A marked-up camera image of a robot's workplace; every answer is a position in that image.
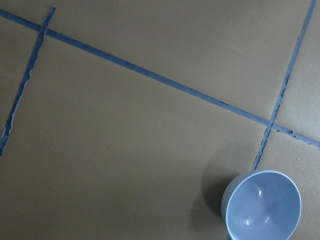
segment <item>light blue plastic bowl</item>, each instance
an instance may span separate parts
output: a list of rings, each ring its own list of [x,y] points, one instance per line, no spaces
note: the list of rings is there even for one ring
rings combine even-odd
[[[288,240],[301,215],[295,183],[281,172],[253,170],[226,188],[221,214],[233,240]]]

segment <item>bowl rim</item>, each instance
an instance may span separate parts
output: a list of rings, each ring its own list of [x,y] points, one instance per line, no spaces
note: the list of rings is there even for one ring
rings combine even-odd
[[[300,221],[300,217],[301,217],[301,212],[302,212],[302,200],[301,200],[301,195],[300,195],[300,192],[299,192],[299,189],[297,187],[297,185],[294,183],[294,181],[288,177],[287,175],[285,175],[284,173],[282,172],[279,172],[279,171],[274,171],[274,170],[257,170],[257,171],[253,171],[252,174],[246,176],[243,180],[241,180],[237,185],[236,187],[234,188],[234,190],[232,191],[231,195],[230,195],[230,198],[228,199],[228,202],[227,202],[227,205],[226,205],[226,209],[225,209],[225,224],[226,224],[226,229],[231,237],[232,240],[241,240],[241,239],[235,239],[234,236],[232,235],[231,231],[230,231],[230,228],[229,228],[229,221],[228,221],[228,211],[229,211],[229,206],[230,206],[230,202],[235,194],[235,192],[238,190],[238,188],[244,183],[246,182],[248,179],[256,176],[256,175],[259,175],[259,174],[267,174],[267,173],[274,173],[274,174],[279,174],[285,178],[287,178],[291,183],[292,185],[294,186],[295,190],[297,191],[298,193],[298,197],[299,197],[299,216],[297,218],[297,221],[296,221],[296,224],[294,226],[294,228],[292,229],[291,233],[289,234],[289,236],[286,238],[286,239],[283,239],[283,240],[288,240],[295,232],[298,224],[299,224],[299,221]]]

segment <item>tan floor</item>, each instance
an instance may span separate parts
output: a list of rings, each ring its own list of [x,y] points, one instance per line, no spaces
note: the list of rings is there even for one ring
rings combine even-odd
[[[310,1],[0,2],[269,119]],[[277,123],[320,140],[315,7]],[[0,17],[4,126],[38,33]],[[46,36],[0,159],[0,239],[224,240],[220,201],[266,126]],[[298,185],[320,238],[319,148],[272,131],[259,169]]]

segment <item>blue painter's tape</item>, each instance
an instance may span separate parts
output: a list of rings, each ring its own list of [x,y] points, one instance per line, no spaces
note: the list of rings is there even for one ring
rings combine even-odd
[[[32,53],[31,53],[31,56],[29,58],[29,61],[28,61],[28,64],[26,66],[26,69],[24,71],[24,74],[23,74],[23,77],[22,77],[22,80],[21,80],[21,83],[20,83],[20,86],[18,88],[18,91],[16,93],[16,96],[15,96],[15,99],[14,99],[14,102],[13,102],[13,105],[11,107],[11,110],[10,110],[10,113],[9,113],[9,117],[6,121],[6,124],[4,126],[4,129],[3,129],[3,133],[2,133],[2,136],[0,138],[0,158],[4,152],[4,149],[6,147],[6,144],[8,142],[8,139],[9,139],[9,136],[10,136],[10,132],[11,132],[11,129],[12,129],[12,126],[13,126],[13,122],[14,122],[14,118],[15,118],[15,114],[16,114],[16,111],[17,111],[17,107],[19,105],[19,102],[21,100],[21,97],[22,97],[22,94],[24,92],[24,89],[30,79],[30,76],[31,76],[31,72],[36,64],[36,60],[37,60],[37,57],[38,57],[38,54],[39,54],[39,51],[40,51],[40,48],[42,46],[42,43],[44,41],[44,38],[45,38],[45,35],[46,35],[46,32],[48,30],[48,27],[49,27],[49,24],[50,24],[50,21],[54,15],[54,12],[55,12],[55,7],[52,7],[48,16],[44,19],[43,21],[43,26],[40,28],[40,32],[39,32],[39,35],[35,41],[35,44],[34,44],[34,48],[32,50]]]
[[[37,32],[40,32],[41,30],[41,26],[32,22],[32,21],[28,21],[23,19],[22,17],[19,17],[17,15],[14,15],[8,11],[5,11],[3,9],[0,8],[0,16],[5,18],[5,19],[9,19],[17,24],[23,25],[29,29],[35,30]]]
[[[7,12],[7,11],[4,11],[2,9],[0,9],[0,16],[3,17],[3,18],[9,19],[9,20],[11,20],[11,21],[13,21],[15,23],[21,24],[21,25],[23,25],[23,26],[25,26],[27,28],[32,29],[32,30],[35,30],[35,31],[38,31],[38,32],[41,30],[41,26],[39,24],[36,24],[36,23],[34,23],[32,21],[25,20],[25,19],[23,19],[23,18],[21,18],[21,17],[19,17],[17,15],[14,15],[14,14],[12,14],[10,12]],[[125,60],[123,60],[123,59],[121,59],[119,57],[111,55],[111,54],[109,54],[107,52],[99,50],[99,49],[97,49],[95,47],[92,47],[92,46],[90,46],[88,44],[85,44],[85,43],[83,43],[81,41],[75,40],[75,39],[73,39],[71,37],[63,35],[63,34],[61,34],[59,32],[54,31],[54,30],[48,29],[46,35],[50,36],[50,37],[52,37],[54,39],[57,39],[59,41],[62,41],[64,43],[66,43],[66,44],[72,45],[72,46],[74,46],[76,48],[79,48],[81,50],[84,50],[84,51],[86,51],[88,53],[94,54],[94,55],[96,55],[98,57],[101,57],[103,59],[109,60],[109,61],[111,61],[111,62],[113,62],[115,64],[119,64],[119,65],[121,65],[121,66],[123,66],[125,68],[131,69],[131,70],[133,70],[133,71],[135,71],[137,73],[141,73],[141,74],[143,74],[143,75],[145,75],[145,76],[147,76],[149,78],[155,79],[155,80],[157,80],[159,82],[162,82],[162,83],[167,84],[167,85],[169,85],[171,87],[179,89],[179,90],[181,90],[181,91],[183,91],[185,93],[191,94],[191,95],[193,95],[193,96],[195,96],[197,98],[203,99],[203,100],[205,100],[205,101],[207,101],[209,103],[212,103],[214,105],[217,105],[217,106],[219,106],[221,108],[224,108],[226,110],[232,111],[232,112],[234,112],[234,113],[236,113],[238,115],[241,115],[243,117],[249,118],[249,119],[251,119],[251,120],[253,120],[253,121],[257,122],[257,123],[263,124],[265,126],[267,126],[268,123],[269,123],[268,120],[266,120],[266,119],[264,119],[262,117],[256,116],[256,115],[254,115],[252,113],[249,113],[247,111],[244,111],[244,110],[242,110],[240,108],[237,108],[235,106],[232,106],[232,105],[229,105],[227,103],[224,103],[224,102],[222,102],[222,101],[220,101],[220,100],[218,100],[218,99],[216,99],[214,97],[208,96],[208,95],[206,95],[206,94],[204,94],[202,92],[199,92],[199,91],[194,90],[194,89],[192,89],[192,88],[190,88],[188,86],[185,86],[183,84],[180,84],[178,82],[170,80],[170,79],[168,79],[168,78],[166,78],[164,76],[161,76],[159,74],[151,72],[151,71],[149,71],[147,69],[144,69],[144,68],[142,68],[140,66],[137,66],[137,65],[135,65],[135,64],[133,64],[131,62],[125,61]],[[287,128],[279,126],[277,124],[274,124],[273,128],[276,129],[276,130],[279,130],[279,131],[281,131],[281,132],[283,132],[285,134],[288,134],[288,135],[291,135],[290,132],[292,132],[291,130],[287,130]],[[297,137],[297,139],[303,140],[306,143],[313,144],[315,146],[319,146],[320,147],[319,142],[316,141],[316,140],[313,140],[311,138],[303,136],[302,134],[299,134],[299,133],[295,133],[295,135],[296,136],[300,136],[300,137]]]
[[[293,70],[293,68],[295,66],[295,62],[297,60],[297,56],[298,56],[302,41],[303,41],[304,36],[306,34],[306,31],[307,31],[307,28],[308,28],[312,13],[313,13],[313,11],[315,9],[316,2],[317,2],[317,0],[312,0],[311,1],[309,9],[308,9],[308,12],[306,13],[301,34],[300,34],[298,40],[296,41],[296,44],[295,44],[295,47],[294,47],[294,50],[293,50],[293,53],[292,53],[292,56],[291,56],[291,60],[289,62],[289,65],[287,67],[287,70],[286,70],[286,73],[285,73],[285,76],[284,76],[284,79],[283,79],[283,82],[282,82],[280,93],[279,93],[279,95],[278,95],[278,97],[276,99],[276,102],[275,102],[275,105],[274,105],[270,120],[268,122],[268,125],[266,127],[266,131],[265,131],[263,139],[262,139],[261,147],[259,148],[258,153],[256,155],[256,158],[254,160],[254,163],[253,163],[253,166],[252,166],[253,170],[257,169],[258,164],[259,164],[260,159],[261,159],[261,156],[264,153],[264,150],[265,150],[265,147],[267,145],[271,130],[273,128],[273,125],[275,123],[275,120],[276,120],[280,105],[282,103],[282,99],[284,97],[284,94],[285,94],[285,91],[286,91],[286,88],[287,88],[287,85],[288,85],[288,81],[289,81],[290,75],[291,75],[292,70]]]
[[[193,89],[191,87],[183,85],[183,84],[181,84],[179,82],[173,81],[173,80],[171,80],[171,79],[169,79],[167,77],[161,76],[161,75],[159,75],[157,73],[154,73],[154,72],[152,72],[150,70],[147,70],[147,69],[145,69],[145,68],[143,68],[141,66],[135,65],[135,64],[133,64],[133,63],[131,63],[129,61],[123,60],[123,59],[121,59],[121,58],[119,58],[117,56],[114,56],[112,54],[109,54],[107,52],[99,50],[99,49],[97,49],[97,48],[95,48],[93,46],[90,46],[90,45],[87,45],[87,44],[85,44],[83,42],[75,40],[75,39],[73,39],[71,37],[68,37],[66,35],[63,35],[61,33],[58,33],[56,31],[53,31],[53,30],[50,30],[50,29],[48,30],[47,35],[50,36],[50,37],[53,37],[53,38],[55,38],[57,40],[60,40],[60,41],[62,41],[64,43],[66,43],[66,44],[72,45],[72,46],[74,46],[76,48],[82,49],[82,50],[84,50],[84,51],[86,51],[88,53],[96,55],[96,56],[98,56],[100,58],[109,60],[109,61],[111,61],[111,62],[113,62],[115,64],[118,64],[118,65],[123,66],[123,67],[125,67],[127,69],[135,71],[135,72],[137,72],[139,74],[142,74],[142,75],[144,75],[144,76],[146,76],[148,78],[154,79],[154,80],[156,80],[158,82],[161,82],[161,83],[166,84],[166,85],[168,85],[170,87],[178,89],[178,90],[180,90],[182,92],[188,93],[188,94],[190,94],[190,95],[192,95],[194,97],[197,97],[199,99],[202,99],[202,100],[204,100],[206,102],[212,103],[212,104],[217,105],[217,106],[219,106],[219,107],[221,107],[223,109],[226,109],[226,110],[229,110],[229,111],[231,111],[233,113],[241,115],[241,116],[243,116],[245,118],[251,119],[251,120],[253,120],[255,122],[258,122],[260,124],[263,124],[263,125],[267,125],[268,124],[268,121],[266,119],[262,118],[262,117],[254,115],[254,114],[252,114],[250,112],[247,112],[245,110],[242,110],[242,109],[240,109],[238,107],[229,105],[229,104],[227,104],[227,103],[225,103],[223,101],[220,101],[219,99],[216,99],[216,98],[214,98],[212,96],[209,96],[209,95],[207,95],[205,93],[202,93],[202,92],[200,92],[198,90],[195,90],[195,89]]]
[[[291,137],[293,137],[293,138],[295,138],[295,139],[302,140],[302,141],[304,141],[304,142],[307,143],[307,144],[311,144],[311,145],[314,145],[314,146],[320,148],[320,141],[314,140],[314,139],[312,139],[312,138],[310,138],[310,137],[307,137],[307,136],[302,135],[302,134],[300,134],[300,133],[294,132],[294,131],[292,131],[292,130],[289,129],[289,128],[280,126],[280,125],[278,125],[278,124],[274,124],[274,125],[273,125],[273,129],[274,129],[274,130],[277,130],[277,131],[279,131],[279,132],[281,132],[281,133],[287,134],[287,135],[289,135],[289,136],[291,136]]]

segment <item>tape strip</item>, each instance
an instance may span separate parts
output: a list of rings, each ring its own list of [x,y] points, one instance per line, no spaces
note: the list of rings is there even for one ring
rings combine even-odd
[[[284,94],[285,94],[285,91],[286,91],[286,88],[287,88],[287,85],[288,85],[288,81],[290,79],[290,75],[291,75],[292,70],[293,70],[293,68],[295,66],[295,62],[297,60],[297,56],[298,56],[301,44],[302,44],[302,42],[304,40],[305,33],[307,31],[307,28],[308,28],[312,13],[313,13],[313,11],[315,9],[316,2],[317,2],[317,0],[312,0],[311,1],[309,9],[308,9],[308,12],[306,13],[301,34],[300,34],[298,40],[296,41],[296,44],[295,44],[295,47],[294,47],[294,50],[293,50],[293,53],[292,53],[288,68],[287,68],[286,73],[285,73],[285,77],[284,77],[283,82],[282,82],[280,93],[279,93],[279,95],[278,95],[278,97],[276,99],[276,102],[275,102],[275,105],[274,105],[270,120],[268,122],[268,125],[266,127],[266,131],[264,133],[264,136],[263,136],[263,139],[262,139],[262,142],[261,142],[261,147],[259,148],[258,153],[257,153],[257,155],[255,157],[255,160],[254,160],[254,163],[253,163],[253,166],[252,166],[252,170],[256,170],[257,169],[258,164],[259,164],[260,159],[261,159],[261,156],[264,153],[264,150],[265,150],[265,147],[267,145],[271,130],[272,130],[273,126],[274,126],[274,123],[275,123],[275,120],[276,120],[280,105],[282,103],[282,99],[284,97]]]
[[[3,17],[3,18],[9,19],[9,20],[11,20],[11,21],[13,21],[13,22],[15,22],[17,24],[23,25],[23,26],[25,26],[25,27],[27,27],[29,29],[32,29],[32,30],[35,30],[35,31],[38,31],[38,32],[41,30],[41,26],[39,24],[36,24],[36,23],[34,23],[32,21],[25,20],[22,17],[14,15],[14,14],[12,14],[12,13],[10,13],[8,11],[5,11],[3,9],[0,9],[0,16]],[[238,114],[240,116],[243,116],[245,118],[251,119],[251,120],[253,120],[253,121],[257,122],[257,123],[263,124],[265,126],[267,126],[268,123],[269,123],[268,120],[266,120],[266,119],[264,119],[262,117],[259,117],[257,115],[254,115],[254,114],[250,113],[250,112],[244,111],[244,110],[242,110],[242,109],[240,109],[238,107],[229,105],[229,104],[227,104],[225,102],[222,102],[222,101],[220,101],[220,100],[218,100],[218,99],[216,99],[214,97],[211,97],[211,96],[206,95],[206,94],[204,94],[204,93],[202,93],[200,91],[197,91],[197,90],[192,89],[192,88],[190,88],[188,86],[185,86],[185,85],[180,84],[178,82],[175,82],[175,81],[173,81],[171,79],[168,79],[168,78],[166,78],[164,76],[161,76],[159,74],[151,72],[151,71],[149,71],[149,70],[147,70],[145,68],[137,66],[137,65],[135,65],[135,64],[133,64],[131,62],[125,61],[125,60],[123,60],[123,59],[121,59],[119,57],[116,57],[116,56],[111,55],[111,54],[109,54],[107,52],[99,50],[99,49],[97,49],[95,47],[92,47],[92,46],[90,46],[88,44],[85,44],[85,43],[83,43],[81,41],[78,41],[78,40],[75,40],[75,39],[73,39],[71,37],[63,35],[63,34],[57,32],[57,31],[48,29],[46,35],[50,36],[50,37],[52,37],[52,38],[54,38],[56,40],[62,41],[64,43],[66,43],[66,44],[69,44],[71,46],[74,46],[76,48],[79,48],[79,49],[81,49],[83,51],[86,51],[88,53],[94,54],[94,55],[96,55],[98,57],[101,57],[103,59],[106,59],[108,61],[111,61],[111,62],[113,62],[115,64],[119,64],[119,65],[121,65],[121,66],[123,66],[125,68],[131,69],[131,70],[133,70],[133,71],[135,71],[137,73],[143,74],[143,75],[145,75],[145,76],[147,76],[149,78],[155,79],[155,80],[157,80],[157,81],[159,81],[161,83],[164,83],[164,84],[167,84],[167,85],[169,85],[171,87],[179,89],[179,90],[181,90],[181,91],[183,91],[185,93],[191,94],[191,95],[193,95],[193,96],[195,96],[197,98],[200,98],[200,99],[202,99],[204,101],[212,103],[212,104],[214,104],[216,106],[219,106],[219,107],[221,107],[223,109],[229,110],[229,111],[231,111],[233,113],[236,113],[236,114]],[[274,126],[276,126],[276,128],[275,128],[276,130],[279,130],[279,131],[281,131],[281,132],[283,132],[285,134],[289,134],[290,132],[293,132],[292,130],[289,130],[289,129],[287,129],[285,127],[282,127],[282,126],[279,126],[279,125],[274,125]],[[319,141],[316,141],[314,139],[311,139],[309,137],[303,136],[303,135],[298,134],[298,133],[296,133],[296,135],[297,136],[298,135],[301,136],[301,138],[297,137],[297,139],[301,139],[301,140],[303,140],[304,142],[306,142],[308,144],[313,144],[315,146],[319,146],[320,147],[320,142]]]
[[[12,129],[12,126],[13,126],[15,114],[16,114],[16,111],[17,111],[17,108],[18,108],[18,105],[19,105],[19,102],[21,100],[21,97],[22,97],[22,94],[23,94],[23,92],[25,90],[25,87],[26,87],[26,85],[27,85],[27,83],[28,83],[28,81],[29,81],[29,79],[31,77],[32,70],[33,70],[33,68],[34,68],[34,66],[36,64],[36,60],[37,60],[40,48],[41,48],[41,46],[43,44],[46,32],[48,30],[48,27],[49,27],[49,24],[50,24],[50,21],[51,21],[53,15],[54,15],[54,12],[55,12],[55,7],[52,7],[50,12],[49,12],[49,14],[47,15],[47,17],[43,21],[43,26],[39,30],[39,35],[38,35],[38,37],[37,37],[37,39],[35,41],[31,56],[30,56],[29,61],[27,63],[27,66],[26,66],[26,69],[24,71],[20,86],[18,88],[18,91],[16,93],[13,105],[11,107],[11,110],[10,110],[10,113],[9,113],[9,117],[8,117],[8,119],[6,121],[6,124],[5,124],[4,129],[3,129],[2,136],[0,138],[0,158],[1,158],[1,156],[2,156],[2,154],[4,152],[4,149],[6,147],[6,144],[8,142],[8,139],[9,139],[9,136],[10,136],[10,133],[11,133],[11,129]]]

